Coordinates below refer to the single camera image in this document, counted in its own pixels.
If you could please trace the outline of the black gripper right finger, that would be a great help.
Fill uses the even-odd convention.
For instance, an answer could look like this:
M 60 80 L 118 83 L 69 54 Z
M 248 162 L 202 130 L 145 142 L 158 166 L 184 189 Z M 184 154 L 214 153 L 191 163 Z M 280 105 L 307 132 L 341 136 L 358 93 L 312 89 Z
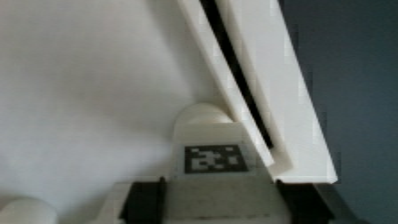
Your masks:
M 289 224 L 353 224 L 355 215 L 330 184 L 275 182 Z

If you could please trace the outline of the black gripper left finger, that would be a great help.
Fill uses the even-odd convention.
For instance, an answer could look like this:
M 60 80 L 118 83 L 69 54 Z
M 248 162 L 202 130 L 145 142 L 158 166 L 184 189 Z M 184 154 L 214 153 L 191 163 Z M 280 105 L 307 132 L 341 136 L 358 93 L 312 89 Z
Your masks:
M 118 218 L 124 224 L 161 224 L 166 181 L 134 182 L 129 187 Z

